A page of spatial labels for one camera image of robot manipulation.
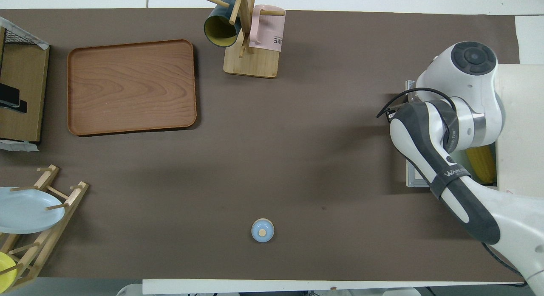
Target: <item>pink mug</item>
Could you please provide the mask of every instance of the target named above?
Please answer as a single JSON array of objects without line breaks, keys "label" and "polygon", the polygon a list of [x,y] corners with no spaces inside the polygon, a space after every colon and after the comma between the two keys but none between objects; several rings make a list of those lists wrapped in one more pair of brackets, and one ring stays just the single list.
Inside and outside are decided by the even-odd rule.
[{"label": "pink mug", "polygon": [[252,48],[264,48],[265,50],[281,52],[285,15],[261,15],[261,10],[282,11],[283,14],[285,14],[284,9],[276,6],[255,5],[253,8],[253,18],[251,19],[249,46]]}]

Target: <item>white robotic arm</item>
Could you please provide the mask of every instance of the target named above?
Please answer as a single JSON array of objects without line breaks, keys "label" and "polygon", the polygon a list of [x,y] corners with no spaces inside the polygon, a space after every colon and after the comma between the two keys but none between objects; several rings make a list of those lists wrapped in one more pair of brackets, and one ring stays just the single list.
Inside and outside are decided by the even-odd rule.
[{"label": "white robotic arm", "polygon": [[[482,186],[449,155],[498,137],[504,116],[493,89],[496,64],[493,52],[477,42],[448,48],[418,80],[418,87],[431,85],[417,91],[422,102],[388,112],[391,139],[470,235],[509,259],[544,296],[544,199]],[[435,97],[434,89],[443,93]]]}]

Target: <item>mug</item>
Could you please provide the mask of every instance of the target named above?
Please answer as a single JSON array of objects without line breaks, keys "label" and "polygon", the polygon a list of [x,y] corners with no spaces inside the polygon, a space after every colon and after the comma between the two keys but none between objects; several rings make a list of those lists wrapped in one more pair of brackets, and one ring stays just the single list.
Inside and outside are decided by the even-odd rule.
[{"label": "mug", "polygon": [[204,34],[212,44],[227,48],[236,42],[241,30],[241,23],[239,17],[236,17],[234,25],[229,23],[235,0],[221,1],[228,3],[229,7],[215,6],[204,22]]},{"label": "mug", "polygon": [[249,46],[281,52],[285,16],[264,16],[261,15],[261,10],[283,11],[285,13],[284,9],[277,6],[255,5],[251,19]]}]

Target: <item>light blue plate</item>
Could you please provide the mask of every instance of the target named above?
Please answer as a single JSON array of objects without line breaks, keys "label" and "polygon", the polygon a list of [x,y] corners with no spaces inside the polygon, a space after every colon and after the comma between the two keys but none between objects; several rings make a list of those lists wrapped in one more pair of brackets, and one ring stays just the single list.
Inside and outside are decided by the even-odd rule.
[{"label": "light blue plate", "polygon": [[251,226],[251,235],[257,242],[268,242],[274,236],[274,225],[268,219],[258,219]]},{"label": "light blue plate", "polygon": [[46,207],[61,204],[51,194],[35,189],[10,192],[11,188],[0,188],[0,232],[33,234],[52,227],[64,216],[64,208],[46,211]]}]

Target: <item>yellow plate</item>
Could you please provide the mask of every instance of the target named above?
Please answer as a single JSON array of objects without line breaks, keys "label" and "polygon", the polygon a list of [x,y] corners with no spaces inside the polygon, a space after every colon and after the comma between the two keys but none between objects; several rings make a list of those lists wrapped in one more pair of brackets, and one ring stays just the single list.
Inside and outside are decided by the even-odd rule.
[{"label": "yellow plate", "polygon": [[[5,253],[0,253],[0,271],[10,268],[14,265],[15,261],[13,261],[12,258],[10,258]],[[15,281],[15,277],[17,277],[16,269],[10,271],[9,273],[5,273],[4,275],[0,275],[0,293],[3,293],[11,286],[13,281]]]}]

